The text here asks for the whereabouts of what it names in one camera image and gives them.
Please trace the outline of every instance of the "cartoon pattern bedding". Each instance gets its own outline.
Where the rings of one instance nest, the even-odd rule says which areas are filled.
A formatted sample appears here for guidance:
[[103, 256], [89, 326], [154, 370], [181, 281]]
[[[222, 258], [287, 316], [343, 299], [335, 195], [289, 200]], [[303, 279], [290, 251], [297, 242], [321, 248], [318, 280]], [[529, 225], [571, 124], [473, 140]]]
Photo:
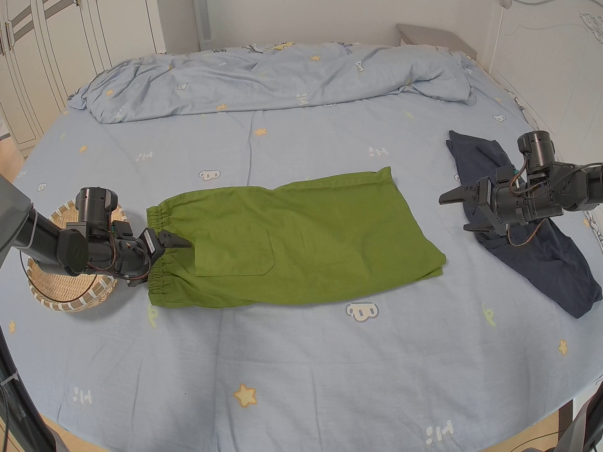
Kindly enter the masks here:
[[[322, 60], [325, 48], [310, 57]], [[257, 53], [199, 58], [230, 52]], [[16, 179], [45, 215], [80, 187], [104, 186], [139, 233], [146, 208], [178, 193], [390, 166], [448, 262], [441, 277], [354, 302], [163, 309], [146, 287], [120, 283], [102, 305], [69, 314], [36, 303], [13, 250], [0, 270], [0, 322], [39, 410], [113, 451], [469, 452], [596, 380], [601, 304], [572, 318], [463, 231], [461, 205], [438, 205], [458, 184], [450, 129], [498, 140], [516, 166], [516, 139], [530, 130], [506, 91], [475, 63], [456, 62], [473, 106], [399, 92], [116, 125], [68, 108]], [[583, 220], [554, 221], [601, 283], [599, 241]]]

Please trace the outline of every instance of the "shorts pocket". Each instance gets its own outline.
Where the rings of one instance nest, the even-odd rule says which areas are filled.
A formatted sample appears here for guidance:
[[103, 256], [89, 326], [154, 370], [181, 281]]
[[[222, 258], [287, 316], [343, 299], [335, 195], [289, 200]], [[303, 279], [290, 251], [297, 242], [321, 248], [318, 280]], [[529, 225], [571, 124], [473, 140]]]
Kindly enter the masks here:
[[197, 233], [197, 276], [264, 275], [273, 266], [268, 230], [256, 222]]

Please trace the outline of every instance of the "white wardrobe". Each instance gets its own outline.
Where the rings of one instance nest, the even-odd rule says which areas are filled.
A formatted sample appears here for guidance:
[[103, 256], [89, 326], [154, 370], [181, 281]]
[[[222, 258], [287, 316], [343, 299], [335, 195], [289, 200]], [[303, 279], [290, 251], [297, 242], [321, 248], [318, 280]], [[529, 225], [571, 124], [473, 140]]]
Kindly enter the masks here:
[[192, 0], [0, 0], [0, 23], [0, 111], [25, 156], [100, 72], [199, 50]]

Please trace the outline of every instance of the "green shorts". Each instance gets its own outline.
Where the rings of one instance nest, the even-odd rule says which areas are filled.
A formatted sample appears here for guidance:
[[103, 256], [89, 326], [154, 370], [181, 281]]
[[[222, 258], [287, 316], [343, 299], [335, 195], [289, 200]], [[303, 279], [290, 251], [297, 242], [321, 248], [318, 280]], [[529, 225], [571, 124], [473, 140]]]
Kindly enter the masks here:
[[170, 308], [350, 300], [439, 276], [446, 262], [390, 168], [187, 192], [147, 209], [147, 220], [192, 243], [149, 274], [151, 303]]

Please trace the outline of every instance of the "headboard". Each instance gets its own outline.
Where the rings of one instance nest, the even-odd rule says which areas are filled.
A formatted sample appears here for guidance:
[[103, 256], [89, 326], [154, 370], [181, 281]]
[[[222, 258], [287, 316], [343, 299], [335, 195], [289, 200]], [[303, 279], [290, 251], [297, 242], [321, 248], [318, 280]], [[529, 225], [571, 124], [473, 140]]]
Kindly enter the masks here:
[[559, 157], [603, 161], [603, 0], [494, 0], [480, 61]]

